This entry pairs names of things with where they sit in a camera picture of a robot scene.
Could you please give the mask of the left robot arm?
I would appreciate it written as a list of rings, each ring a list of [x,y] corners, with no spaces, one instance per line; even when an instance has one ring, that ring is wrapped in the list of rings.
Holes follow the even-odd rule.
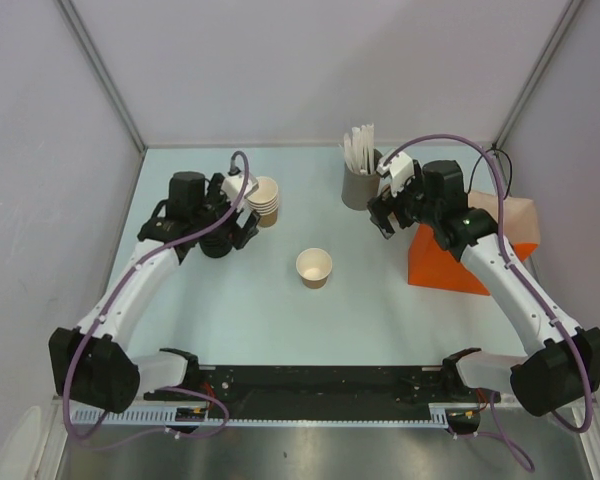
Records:
[[[206,178],[178,172],[139,233],[131,258],[115,285],[72,329],[58,328],[49,340],[57,393],[109,413],[122,413],[134,399],[167,387],[177,398],[201,387],[195,355],[173,348],[133,358],[135,327],[161,284],[195,247],[211,258],[243,248],[256,235],[260,216],[238,219],[246,197],[258,188],[251,174],[234,171]]]

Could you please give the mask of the single brown paper cup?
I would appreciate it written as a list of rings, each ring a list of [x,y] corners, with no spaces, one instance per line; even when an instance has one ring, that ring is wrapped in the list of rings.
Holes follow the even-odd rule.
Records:
[[[329,253],[320,248],[302,251],[296,259],[296,271],[302,283],[310,289],[324,287],[333,269]]]

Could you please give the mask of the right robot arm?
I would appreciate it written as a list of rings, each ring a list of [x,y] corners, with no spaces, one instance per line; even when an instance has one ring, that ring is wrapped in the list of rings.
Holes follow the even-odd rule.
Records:
[[[432,229],[436,243],[489,291],[512,324],[524,356],[470,348],[447,357],[443,393],[464,401],[477,388],[512,394],[540,417],[600,386],[600,329],[584,329],[551,300],[529,274],[498,224],[469,204],[461,167],[453,160],[425,165],[406,154],[377,167],[386,186],[368,203],[385,237],[415,223]]]

